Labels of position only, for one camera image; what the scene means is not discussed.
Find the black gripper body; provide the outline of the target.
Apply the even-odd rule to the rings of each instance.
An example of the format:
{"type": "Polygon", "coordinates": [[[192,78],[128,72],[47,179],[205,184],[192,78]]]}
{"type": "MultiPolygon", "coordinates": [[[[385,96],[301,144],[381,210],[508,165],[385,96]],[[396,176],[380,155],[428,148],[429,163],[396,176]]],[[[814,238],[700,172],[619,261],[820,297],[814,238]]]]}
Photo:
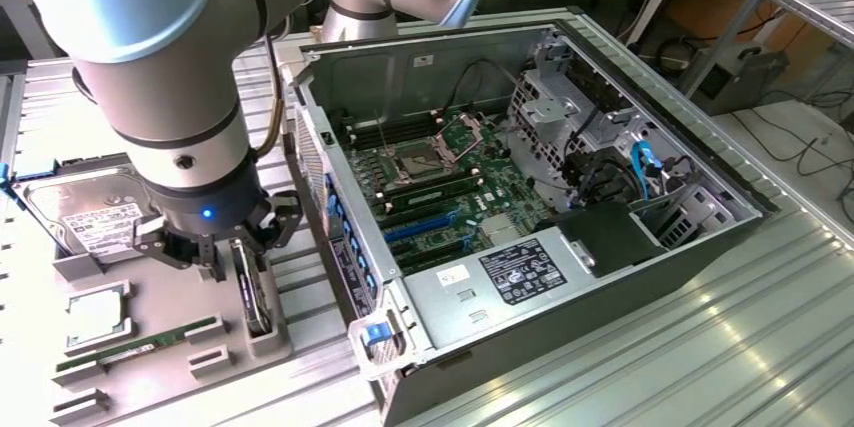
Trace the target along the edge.
{"type": "Polygon", "coordinates": [[[167,187],[144,177],[169,231],[189,239],[215,237],[233,233],[233,228],[257,214],[267,195],[255,161],[256,155],[248,149],[227,174],[197,187],[167,187]]]}

